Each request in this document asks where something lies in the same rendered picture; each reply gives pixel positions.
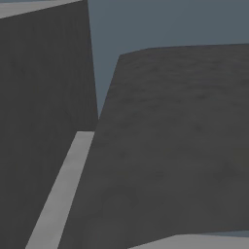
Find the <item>dark grey kitchen counter block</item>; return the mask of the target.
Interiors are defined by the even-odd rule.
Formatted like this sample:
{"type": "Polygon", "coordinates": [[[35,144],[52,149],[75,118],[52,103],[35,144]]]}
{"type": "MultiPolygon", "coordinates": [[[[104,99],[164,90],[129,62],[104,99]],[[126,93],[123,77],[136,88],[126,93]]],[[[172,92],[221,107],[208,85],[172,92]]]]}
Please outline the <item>dark grey kitchen counter block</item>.
{"type": "Polygon", "coordinates": [[[57,249],[249,231],[249,44],[122,54],[57,249]]]}

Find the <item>tall dark grey cupboard unit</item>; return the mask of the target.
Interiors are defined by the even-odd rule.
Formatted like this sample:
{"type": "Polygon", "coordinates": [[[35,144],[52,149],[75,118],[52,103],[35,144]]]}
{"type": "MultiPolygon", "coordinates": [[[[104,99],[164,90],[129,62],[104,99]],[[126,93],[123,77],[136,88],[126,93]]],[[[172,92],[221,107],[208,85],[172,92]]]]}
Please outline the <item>tall dark grey cupboard unit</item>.
{"type": "Polygon", "coordinates": [[[0,19],[0,249],[25,249],[70,146],[96,128],[88,0],[0,19]]]}

